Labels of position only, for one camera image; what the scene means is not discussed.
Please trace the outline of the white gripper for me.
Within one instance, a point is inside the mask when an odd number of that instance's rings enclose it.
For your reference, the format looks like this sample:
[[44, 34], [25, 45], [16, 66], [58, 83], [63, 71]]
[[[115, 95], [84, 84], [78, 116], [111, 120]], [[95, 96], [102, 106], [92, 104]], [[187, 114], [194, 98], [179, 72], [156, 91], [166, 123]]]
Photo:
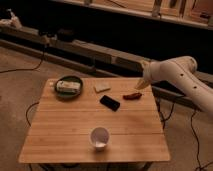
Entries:
[[142, 62], [143, 78], [140, 78], [135, 86], [137, 90], [146, 88], [149, 83], [156, 82], [156, 73], [158, 71], [158, 64], [156, 62]]

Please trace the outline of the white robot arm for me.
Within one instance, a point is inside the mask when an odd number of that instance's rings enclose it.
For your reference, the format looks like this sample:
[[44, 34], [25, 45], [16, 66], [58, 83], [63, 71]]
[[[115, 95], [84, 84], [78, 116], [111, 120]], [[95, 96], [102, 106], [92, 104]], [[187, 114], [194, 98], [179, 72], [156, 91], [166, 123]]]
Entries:
[[140, 64], [143, 68], [143, 77], [136, 84], [136, 89], [167, 81], [187, 95], [203, 112], [213, 116], [213, 88], [194, 75], [197, 62], [193, 57], [182, 56], [152, 62], [142, 60]]

